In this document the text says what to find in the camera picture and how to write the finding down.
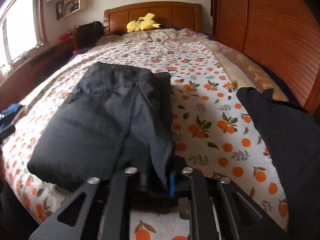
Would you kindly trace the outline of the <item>wooden desk cabinet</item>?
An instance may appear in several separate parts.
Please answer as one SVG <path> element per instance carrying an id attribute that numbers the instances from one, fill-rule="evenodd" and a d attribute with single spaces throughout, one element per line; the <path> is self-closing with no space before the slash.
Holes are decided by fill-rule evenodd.
<path id="1" fill-rule="evenodd" d="M 1 110 L 19 103 L 39 84 L 63 67 L 72 57 L 73 39 L 69 38 L 33 57 L 1 82 Z"/>

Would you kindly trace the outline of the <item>yellow plush toy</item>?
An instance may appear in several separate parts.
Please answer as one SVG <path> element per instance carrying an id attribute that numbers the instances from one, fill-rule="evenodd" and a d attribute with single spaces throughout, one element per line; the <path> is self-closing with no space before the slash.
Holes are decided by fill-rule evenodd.
<path id="1" fill-rule="evenodd" d="M 139 31 L 147 31 L 153 29 L 162 29 L 163 25 L 157 23 L 153 18 L 155 14 L 148 13 L 144 17 L 140 17 L 137 20 L 131 21 L 127 24 L 127 33 L 134 33 Z"/>

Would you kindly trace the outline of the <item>black jacket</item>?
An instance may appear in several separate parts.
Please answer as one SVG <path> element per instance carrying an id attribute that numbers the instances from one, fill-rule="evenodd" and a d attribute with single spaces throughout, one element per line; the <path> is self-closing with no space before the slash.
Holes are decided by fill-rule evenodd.
<path id="1" fill-rule="evenodd" d="M 168 188 L 171 76 L 97 62 L 48 122 L 27 167 L 42 181 L 74 191 L 91 177 L 110 180 L 135 167 L 142 187 Z"/>

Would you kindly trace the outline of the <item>wooden louvered wardrobe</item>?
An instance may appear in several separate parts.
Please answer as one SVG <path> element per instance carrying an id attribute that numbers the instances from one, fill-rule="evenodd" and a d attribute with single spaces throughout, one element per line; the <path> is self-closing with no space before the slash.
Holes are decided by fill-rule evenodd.
<path id="1" fill-rule="evenodd" d="M 303 0 L 214 0 L 212 35 L 274 72 L 319 110 L 319 23 Z"/>

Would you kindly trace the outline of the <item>red bowl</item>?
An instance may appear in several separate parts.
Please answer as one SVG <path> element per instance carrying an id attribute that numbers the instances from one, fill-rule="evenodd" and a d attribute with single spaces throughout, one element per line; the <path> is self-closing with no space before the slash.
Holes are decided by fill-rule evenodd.
<path id="1" fill-rule="evenodd" d="M 60 35 L 59 36 L 59 40 L 60 41 L 64 41 L 64 40 L 67 40 L 67 39 L 71 38 L 72 36 L 73 36 L 72 33 L 67 32 L 67 33 L 64 33 L 64 34 Z"/>

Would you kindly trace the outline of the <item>black garment at right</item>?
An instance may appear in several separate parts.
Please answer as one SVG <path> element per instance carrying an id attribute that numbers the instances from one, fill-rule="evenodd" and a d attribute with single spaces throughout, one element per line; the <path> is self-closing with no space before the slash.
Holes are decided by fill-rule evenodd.
<path id="1" fill-rule="evenodd" d="M 273 90 L 240 88 L 239 101 L 270 153 L 289 206 L 289 237 L 319 239 L 319 126 L 302 107 Z"/>

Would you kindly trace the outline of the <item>beige floral quilt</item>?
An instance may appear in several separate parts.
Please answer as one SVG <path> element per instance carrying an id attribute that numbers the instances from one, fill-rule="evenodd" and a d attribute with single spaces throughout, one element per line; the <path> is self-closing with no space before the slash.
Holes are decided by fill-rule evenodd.
<path id="1" fill-rule="evenodd" d="M 188 28 L 177 30 L 155 29 L 148 31 L 139 31 L 124 35 L 108 35 L 103 36 L 96 42 L 96 46 L 104 46 L 110 43 L 131 43 L 131 42 L 162 42 L 162 41 L 206 41 L 209 36 L 203 33 L 198 33 Z"/>

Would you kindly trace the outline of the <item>floral orange bed sheet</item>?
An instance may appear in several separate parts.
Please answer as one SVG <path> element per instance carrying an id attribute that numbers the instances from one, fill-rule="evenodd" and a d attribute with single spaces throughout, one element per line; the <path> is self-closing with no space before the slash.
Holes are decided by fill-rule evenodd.
<path id="1" fill-rule="evenodd" d="M 289 208 L 268 149 L 236 97 L 237 85 L 216 45 L 199 38 L 112 37 L 77 55 L 23 100 L 28 113 L 3 146 L 8 224 L 28 239 L 69 193 L 31 174 L 27 163 L 59 106 L 96 62 L 148 68 L 171 75 L 172 130 L 176 153 L 205 176 L 234 180 L 286 230 Z"/>

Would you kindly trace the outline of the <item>blue folded garment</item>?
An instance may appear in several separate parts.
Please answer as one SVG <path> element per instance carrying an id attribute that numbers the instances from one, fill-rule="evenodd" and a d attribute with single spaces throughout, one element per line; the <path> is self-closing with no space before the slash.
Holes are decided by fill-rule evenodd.
<path id="1" fill-rule="evenodd" d="M 13 119 L 16 117 L 16 115 L 23 107 L 24 105 L 15 103 L 10 105 L 7 109 L 1 111 L 0 130 L 3 130 L 8 125 L 10 125 Z"/>

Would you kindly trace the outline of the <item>wooden headboard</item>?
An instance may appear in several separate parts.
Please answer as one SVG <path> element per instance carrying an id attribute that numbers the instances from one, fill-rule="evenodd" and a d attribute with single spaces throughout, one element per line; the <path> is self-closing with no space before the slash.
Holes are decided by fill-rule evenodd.
<path id="1" fill-rule="evenodd" d="M 202 7 L 198 3 L 157 1 L 124 5 L 104 11 L 104 33 L 124 34 L 127 24 L 148 13 L 155 15 L 157 23 L 175 29 L 188 28 L 202 31 Z"/>

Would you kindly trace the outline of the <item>window with wooden frame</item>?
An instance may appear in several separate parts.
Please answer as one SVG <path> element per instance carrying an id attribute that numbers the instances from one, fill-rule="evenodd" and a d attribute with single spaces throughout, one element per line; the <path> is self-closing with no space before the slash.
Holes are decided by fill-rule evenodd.
<path id="1" fill-rule="evenodd" d="M 47 42 L 43 0 L 1 0 L 1 74 Z"/>

